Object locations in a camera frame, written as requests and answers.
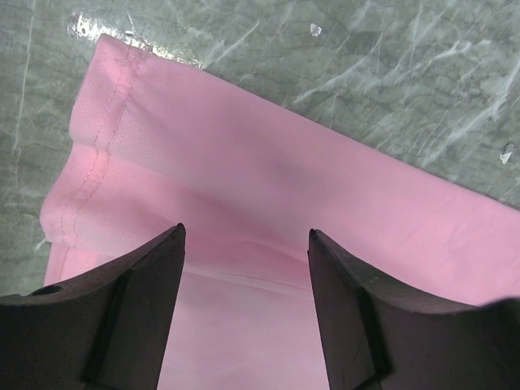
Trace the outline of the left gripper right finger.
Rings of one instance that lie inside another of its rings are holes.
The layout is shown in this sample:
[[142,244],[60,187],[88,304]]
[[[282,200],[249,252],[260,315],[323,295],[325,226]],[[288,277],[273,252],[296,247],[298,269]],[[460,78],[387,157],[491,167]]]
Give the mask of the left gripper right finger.
[[319,230],[308,259],[330,388],[518,388],[518,299],[475,306],[432,295]]

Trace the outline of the pink t shirt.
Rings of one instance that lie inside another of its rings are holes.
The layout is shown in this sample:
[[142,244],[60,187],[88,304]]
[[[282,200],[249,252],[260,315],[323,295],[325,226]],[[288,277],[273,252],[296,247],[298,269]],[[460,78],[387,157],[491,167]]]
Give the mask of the pink t shirt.
[[317,228],[454,301],[519,293],[519,213],[204,71],[101,36],[41,209],[54,283],[182,223],[161,389],[324,389]]

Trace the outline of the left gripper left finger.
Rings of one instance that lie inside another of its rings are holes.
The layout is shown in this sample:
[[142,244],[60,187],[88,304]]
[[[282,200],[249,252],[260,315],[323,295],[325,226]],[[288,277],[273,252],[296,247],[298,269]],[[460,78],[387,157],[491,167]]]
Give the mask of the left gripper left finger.
[[2,297],[2,388],[155,389],[185,236],[176,225],[81,275]]

